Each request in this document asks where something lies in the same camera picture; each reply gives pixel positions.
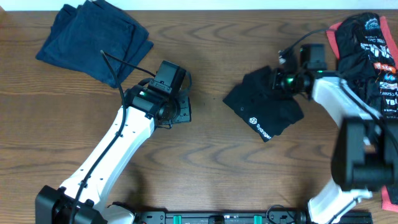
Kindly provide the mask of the black t-shirt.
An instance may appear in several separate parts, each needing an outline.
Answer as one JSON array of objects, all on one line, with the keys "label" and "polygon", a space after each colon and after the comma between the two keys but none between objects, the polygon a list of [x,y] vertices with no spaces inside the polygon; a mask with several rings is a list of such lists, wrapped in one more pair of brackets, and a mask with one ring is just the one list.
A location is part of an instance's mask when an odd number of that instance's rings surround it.
[{"label": "black t-shirt", "polygon": [[304,118],[292,95],[272,89],[271,76],[269,66],[247,73],[223,99],[264,142]]}]

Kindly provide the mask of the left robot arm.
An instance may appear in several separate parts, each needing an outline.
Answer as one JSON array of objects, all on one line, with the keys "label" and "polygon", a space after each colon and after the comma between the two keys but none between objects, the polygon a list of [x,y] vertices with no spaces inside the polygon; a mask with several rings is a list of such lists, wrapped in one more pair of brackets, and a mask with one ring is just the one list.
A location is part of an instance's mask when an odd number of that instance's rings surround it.
[{"label": "left robot arm", "polygon": [[122,94],[111,127],[84,163],[58,189],[44,186],[35,199],[36,223],[134,223],[136,214],[122,203],[106,205],[119,176],[157,128],[189,123],[189,88],[181,89],[185,70],[157,72]]}]

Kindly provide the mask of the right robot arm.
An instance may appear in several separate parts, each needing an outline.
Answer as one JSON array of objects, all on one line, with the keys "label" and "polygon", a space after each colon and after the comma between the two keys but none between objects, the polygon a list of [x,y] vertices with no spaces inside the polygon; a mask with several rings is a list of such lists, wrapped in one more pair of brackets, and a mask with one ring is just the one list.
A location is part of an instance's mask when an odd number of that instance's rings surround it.
[{"label": "right robot arm", "polygon": [[331,158],[331,179],[311,198],[295,223],[364,223],[350,214],[382,187],[397,183],[397,120],[364,103],[336,71],[271,73],[271,87],[288,95],[306,93],[339,127]]}]

